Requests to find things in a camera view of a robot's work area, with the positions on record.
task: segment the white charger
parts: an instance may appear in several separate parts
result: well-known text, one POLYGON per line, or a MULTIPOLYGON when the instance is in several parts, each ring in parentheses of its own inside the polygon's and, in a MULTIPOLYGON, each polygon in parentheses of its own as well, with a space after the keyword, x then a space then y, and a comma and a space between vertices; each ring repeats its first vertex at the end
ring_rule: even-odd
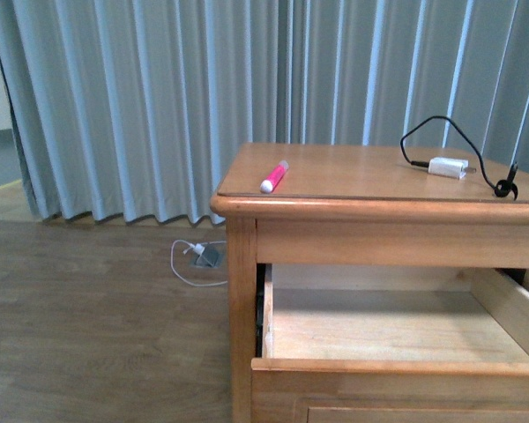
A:
POLYGON ((439 174, 449 178, 462 179, 467 172, 476 172, 476 169, 468 167, 468 160, 434 157, 429 162, 428 172, 430 174, 439 174))

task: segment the drawer front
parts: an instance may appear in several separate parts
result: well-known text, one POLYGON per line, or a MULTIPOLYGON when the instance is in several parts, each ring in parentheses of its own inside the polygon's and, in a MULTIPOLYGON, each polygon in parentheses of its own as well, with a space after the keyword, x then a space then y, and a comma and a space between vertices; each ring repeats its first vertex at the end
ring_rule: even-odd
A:
POLYGON ((529 225, 257 222, 260 263, 529 268, 529 225))
POLYGON ((529 365, 254 359, 253 422, 529 422, 529 365))
POLYGON ((309 423, 529 423, 529 412, 498 410, 390 410, 310 407, 309 423))

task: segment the wooden leg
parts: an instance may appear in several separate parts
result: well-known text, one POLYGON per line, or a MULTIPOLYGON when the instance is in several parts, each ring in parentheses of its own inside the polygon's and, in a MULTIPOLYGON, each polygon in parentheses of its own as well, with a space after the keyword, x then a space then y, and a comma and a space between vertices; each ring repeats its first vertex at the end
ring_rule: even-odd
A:
POLYGON ((256 354, 256 221, 227 219, 226 230, 233 422, 249 423, 250 361, 256 354))

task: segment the power adapter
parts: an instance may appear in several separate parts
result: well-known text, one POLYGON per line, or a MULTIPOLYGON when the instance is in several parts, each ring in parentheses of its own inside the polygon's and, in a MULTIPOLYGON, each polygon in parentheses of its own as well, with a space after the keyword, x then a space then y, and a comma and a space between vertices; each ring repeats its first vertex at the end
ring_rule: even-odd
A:
POLYGON ((476 168, 468 166, 468 160, 434 157, 429 161, 428 172, 449 178, 462 179, 467 173, 476 172, 476 168))
POLYGON ((198 267, 220 267, 221 253, 211 245, 196 244, 192 249, 198 258, 194 262, 198 267))

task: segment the nightstand top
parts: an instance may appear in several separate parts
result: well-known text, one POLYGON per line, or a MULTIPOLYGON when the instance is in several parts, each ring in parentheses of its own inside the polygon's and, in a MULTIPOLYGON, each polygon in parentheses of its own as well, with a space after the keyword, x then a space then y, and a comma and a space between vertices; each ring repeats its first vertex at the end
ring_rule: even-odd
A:
MULTIPOLYGON (((477 158, 460 150, 408 148, 412 160, 436 156, 477 158)), ((485 161, 488 178, 505 179, 508 167, 485 161)), ((519 196, 495 197, 481 171, 457 180, 410 166, 399 147, 356 145, 244 145, 212 197, 225 217, 383 222, 529 225, 529 174, 519 171, 519 196), (260 184, 279 164, 290 166, 271 194, 260 184)))
MULTIPOLYGON (((225 197, 322 198, 513 203, 513 196, 497 198, 486 184, 474 154, 460 150, 410 147, 413 160, 436 156, 469 160, 477 172, 456 180, 412 167, 398 147, 357 145, 243 145, 218 188, 225 197), (290 169, 272 194, 262 194, 261 181, 287 160, 290 169)), ((509 168, 486 160, 488 178, 505 179, 509 168)), ((517 204, 529 204, 529 174, 519 171, 517 204)))

